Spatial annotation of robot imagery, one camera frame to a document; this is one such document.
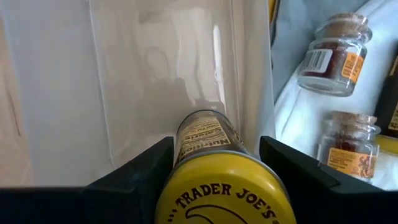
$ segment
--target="orange label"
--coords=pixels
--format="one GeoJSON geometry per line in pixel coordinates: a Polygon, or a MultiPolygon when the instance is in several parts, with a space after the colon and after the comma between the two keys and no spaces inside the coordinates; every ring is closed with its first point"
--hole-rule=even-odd
{"type": "Polygon", "coordinates": [[[336,148],[329,152],[328,166],[345,174],[372,178],[375,165],[376,156],[336,148]]]}
{"type": "Polygon", "coordinates": [[[356,83],[362,70],[363,61],[361,56],[348,52],[341,75],[356,83]]]}

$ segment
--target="cork stopper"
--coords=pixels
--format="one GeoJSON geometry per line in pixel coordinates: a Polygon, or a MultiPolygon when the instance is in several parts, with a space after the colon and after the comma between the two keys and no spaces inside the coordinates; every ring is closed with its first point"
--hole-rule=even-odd
{"type": "Polygon", "coordinates": [[[372,38],[372,31],[368,27],[368,18],[356,13],[341,13],[329,17],[317,29],[318,37],[349,37],[367,42],[372,38]]]}
{"type": "Polygon", "coordinates": [[[338,121],[352,121],[361,124],[374,125],[377,121],[377,117],[369,116],[365,114],[349,113],[344,111],[333,111],[331,117],[338,121]]]}

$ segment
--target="spice jar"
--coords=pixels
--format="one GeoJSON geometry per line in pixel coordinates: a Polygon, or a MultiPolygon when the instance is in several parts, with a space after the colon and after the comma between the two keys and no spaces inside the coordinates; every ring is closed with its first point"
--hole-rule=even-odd
{"type": "Polygon", "coordinates": [[[380,128],[376,118],[341,111],[325,120],[318,160],[340,172],[370,182],[374,176],[379,145],[374,138],[380,128]]]}
{"type": "Polygon", "coordinates": [[[350,96],[372,38],[368,19],[355,13],[330,17],[315,33],[298,71],[298,84],[332,96],[350,96]]]}

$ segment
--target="glass jar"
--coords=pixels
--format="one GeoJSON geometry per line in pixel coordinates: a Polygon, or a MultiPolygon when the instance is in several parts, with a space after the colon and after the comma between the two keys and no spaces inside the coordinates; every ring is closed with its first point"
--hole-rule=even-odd
{"type": "Polygon", "coordinates": [[[298,71],[298,84],[332,96],[350,96],[371,40],[368,19],[355,13],[330,17],[315,33],[298,71]]]}
{"type": "Polygon", "coordinates": [[[332,112],[332,119],[325,120],[318,160],[340,172],[365,182],[374,176],[379,145],[374,138],[380,128],[374,125],[376,118],[340,111],[332,112]]]}

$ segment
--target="black plastic holder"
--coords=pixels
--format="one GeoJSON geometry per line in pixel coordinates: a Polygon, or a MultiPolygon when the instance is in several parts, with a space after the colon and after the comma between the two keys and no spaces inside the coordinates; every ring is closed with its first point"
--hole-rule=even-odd
{"type": "MultiPolygon", "coordinates": [[[[286,186],[298,224],[398,223],[398,192],[333,170],[270,137],[261,138],[260,156],[286,186]]],[[[152,224],[173,158],[174,140],[167,137],[86,187],[0,189],[0,223],[152,224]]]]}

